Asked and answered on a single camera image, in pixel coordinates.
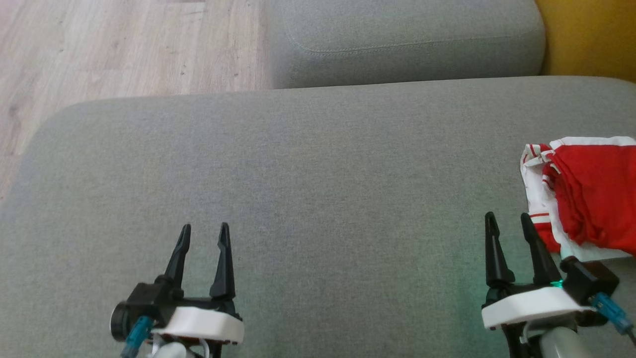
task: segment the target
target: red cloth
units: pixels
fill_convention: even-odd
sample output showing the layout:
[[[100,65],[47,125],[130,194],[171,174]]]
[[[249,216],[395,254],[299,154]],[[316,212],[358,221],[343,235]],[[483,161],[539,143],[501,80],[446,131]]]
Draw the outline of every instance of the red cloth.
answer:
[[[553,149],[543,174],[569,238],[636,255],[636,146],[564,143]]]

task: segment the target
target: red and white fabric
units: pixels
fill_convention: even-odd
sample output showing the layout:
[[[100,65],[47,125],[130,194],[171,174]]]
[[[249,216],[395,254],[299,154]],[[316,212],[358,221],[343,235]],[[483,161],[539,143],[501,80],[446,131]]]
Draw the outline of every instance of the red and white fabric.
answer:
[[[581,261],[636,254],[636,141],[566,137],[528,144],[521,173],[541,239]]]

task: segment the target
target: gray sofa cushion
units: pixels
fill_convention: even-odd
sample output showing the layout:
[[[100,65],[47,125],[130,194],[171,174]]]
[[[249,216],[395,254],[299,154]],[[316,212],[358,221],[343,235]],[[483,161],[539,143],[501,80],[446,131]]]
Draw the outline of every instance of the gray sofa cushion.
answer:
[[[538,74],[533,0],[272,0],[275,88]]]
[[[413,82],[72,106],[35,135],[0,215],[7,357],[115,357],[107,325],[192,223],[205,296],[230,224],[245,343],[227,357],[506,357],[481,324],[483,216],[532,279],[523,144],[636,135],[636,86],[603,78]],[[636,315],[636,264],[611,263]],[[599,357],[631,357],[611,327]]]

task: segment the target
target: blue cable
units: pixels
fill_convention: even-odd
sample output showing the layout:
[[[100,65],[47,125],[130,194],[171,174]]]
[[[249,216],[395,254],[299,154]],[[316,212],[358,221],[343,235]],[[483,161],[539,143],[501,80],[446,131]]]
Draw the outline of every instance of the blue cable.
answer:
[[[141,316],[126,337],[126,346],[121,351],[121,358],[136,358],[139,347],[146,338],[150,337],[150,330],[153,328],[153,319],[148,316]]]
[[[607,294],[599,292],[594,295],[591,300],[592,307],[614,324],[614,327],[620,333],[620,335],[627,334],[634,345],[636,345],[636,338],[633,335],[632,329],[634,324],[627,317],[625,311],[623,311],[616,302],[614,302]]]

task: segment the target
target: white cable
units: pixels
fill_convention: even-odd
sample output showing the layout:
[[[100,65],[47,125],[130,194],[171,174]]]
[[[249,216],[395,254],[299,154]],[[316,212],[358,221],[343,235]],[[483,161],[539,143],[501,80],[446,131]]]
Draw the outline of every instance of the white cable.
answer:
[[[528,321],[525,323],[525,326],[523,327],[523,333],[521,334],[521,343],[522,344],[528,344],[528,342],[530,341],[528,339],[528,331],[530,330],[530,325],[532,324],[532,321]]]
[[[148,358],[153,358],[164,344],[163,338],[159,334],[153,333],[153,350],[152,353],[148,354]]]
[[[208,346],[203,338],[199,338],[199,343],[201,343],[201,347],[203,347],[203,358],[210,358],[210,346]]]

